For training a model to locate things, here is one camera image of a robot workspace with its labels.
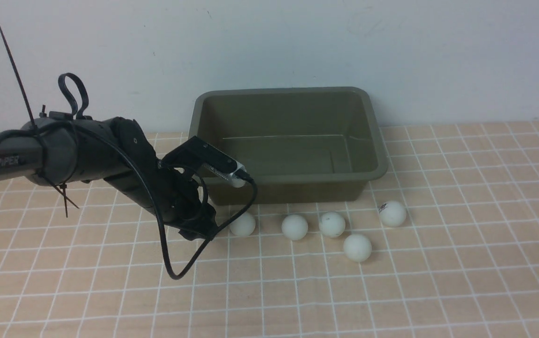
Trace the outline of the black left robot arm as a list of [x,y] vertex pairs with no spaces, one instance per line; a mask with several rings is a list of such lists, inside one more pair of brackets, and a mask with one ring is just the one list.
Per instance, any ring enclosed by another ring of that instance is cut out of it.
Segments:
[[198,183],[162,162],[134,120],[77,120],[51,128],[38,118],[41,136],[24,126],[21,135],[0,143],[0,181],[26,177],[40,186],[104,180],[151,214],[155,209],[142,184],[150,186],[165,225],[187,240],[216,234],[216,211],[203,205]]

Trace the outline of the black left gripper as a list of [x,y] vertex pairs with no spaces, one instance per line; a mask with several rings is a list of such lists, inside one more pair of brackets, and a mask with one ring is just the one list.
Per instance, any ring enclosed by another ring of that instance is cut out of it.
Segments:
[[214,237],[218,229],[216,210],[209,203],[207,184],[197,169],[158,162],[153,187],[165,225],[177,228],[187,240]]

